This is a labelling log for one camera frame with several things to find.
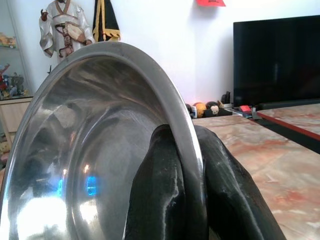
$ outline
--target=television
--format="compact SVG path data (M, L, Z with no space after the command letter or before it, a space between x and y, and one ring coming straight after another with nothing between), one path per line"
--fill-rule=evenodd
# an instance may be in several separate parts
M233 24L233 105L320 99L320 15Z

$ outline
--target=hanging banner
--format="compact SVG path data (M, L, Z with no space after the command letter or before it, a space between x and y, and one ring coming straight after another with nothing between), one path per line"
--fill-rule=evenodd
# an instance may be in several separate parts
M196 0L200 6L205 7L225 7L223 0Z

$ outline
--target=stainless steel bowl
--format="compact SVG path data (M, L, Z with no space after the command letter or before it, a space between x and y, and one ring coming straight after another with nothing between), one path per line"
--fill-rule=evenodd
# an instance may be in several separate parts
M199 143L165 72L119 42L67 57L37 91L14 139L0 238L122 239L133 178L153 130L166 123L181 156L188 214L206 226Z

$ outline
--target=black cloth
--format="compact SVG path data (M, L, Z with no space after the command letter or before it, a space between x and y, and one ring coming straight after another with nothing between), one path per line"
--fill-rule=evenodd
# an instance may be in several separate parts
M250 174L210 130L195 126L205 166L208 223L221 240L285 240ZM159 126L133 180L125 240L208 240L185 227L184 176L168 125Z
M95 0L93 36L96 42L108 41L111 37L120 38L119 26L110 0Z

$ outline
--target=white wall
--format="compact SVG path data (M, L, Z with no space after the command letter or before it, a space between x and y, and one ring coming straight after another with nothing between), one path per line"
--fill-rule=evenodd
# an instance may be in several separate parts
M39 46L40 10L50 0L10 0L32 86L38 89L56 59ZM92 23L94 0L74 0ZM134 45L165 70L187 103L217 100L233 90L233 22L320 15L319 0L111 0L121 41Z

